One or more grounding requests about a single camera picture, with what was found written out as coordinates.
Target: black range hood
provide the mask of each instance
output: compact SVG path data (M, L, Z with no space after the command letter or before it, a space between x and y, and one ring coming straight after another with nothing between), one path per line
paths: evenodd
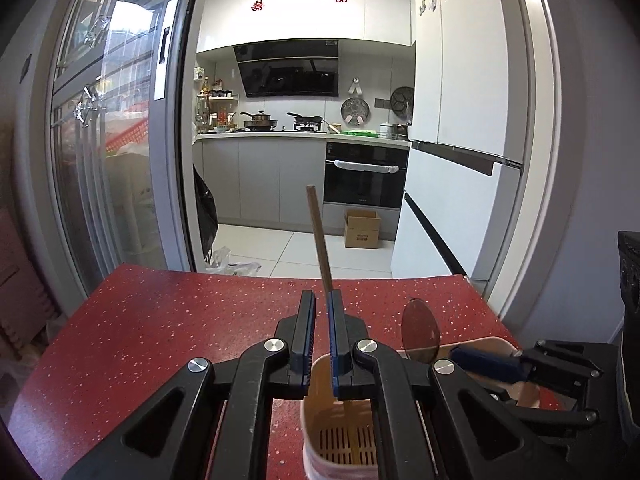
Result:
M234 50L249 98L338 97L338 40L263 41Z

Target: floor tile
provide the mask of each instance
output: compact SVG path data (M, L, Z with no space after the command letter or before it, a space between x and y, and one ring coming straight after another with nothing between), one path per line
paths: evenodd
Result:
M320 267L317 265L292 264L278 262L271 273L272 278L301 278L306 280L319 280Z
M261 265L260 269L258 269L258 278L268 278L271 276L273 272L273 267L276 266L277 262L273 260L263 260L260 258L248 258L246 256L235 256L232 254L229 256L230 264L241 264L244 262L257 262Z
M226 246L231 254L277 262L293 233L237 225L220 225L214 249Z
M332 267L391 272L393 242L380 240L380 246L377 249L352 249L344 246L344 237L326 236L325 239L329 263ZM317 265L314 236L311 233L293 233L280 261Z
M390 280L391 272L364 269L331 268L331 276L334 280Z

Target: metal screw cap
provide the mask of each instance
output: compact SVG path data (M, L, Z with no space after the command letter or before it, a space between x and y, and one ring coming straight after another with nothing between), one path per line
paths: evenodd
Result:
M378 348L378 343L373 341L373 339L361 339L358 341L356 345L358 350L368 354L369 352L373 352L376 348Z
M194 373L203 372L207 369L207 366L209 366L209 362L204 357L193 358L187 364L189 371Z
M442 375L452 374L453 370L456 369L455 365L448 359L438 359L433 365L433 368L437 373Z
M267 341L264 342L264 348L269 352L279 352L284 348L284 341L276 338L267 339Z

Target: speckled red table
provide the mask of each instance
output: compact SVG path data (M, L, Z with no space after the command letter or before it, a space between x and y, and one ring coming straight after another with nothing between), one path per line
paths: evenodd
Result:
M516 343L461 276L336 280L348 314L401 348L409 298L433 309L448 344L484 336ZM273 335L303 289L318 295L315 356L328 352L320 280L233 278L121 266L74 314L18 397L9 428L45 480L57 480L196 356L219 362ZM268 478L304 478L299 402L276 400Z

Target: sliding glass door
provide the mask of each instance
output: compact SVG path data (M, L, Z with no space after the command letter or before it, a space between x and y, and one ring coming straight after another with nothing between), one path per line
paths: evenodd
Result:
M54 71L60 229L90 294L121 263L191 270L177 139L193 0L75 0Z

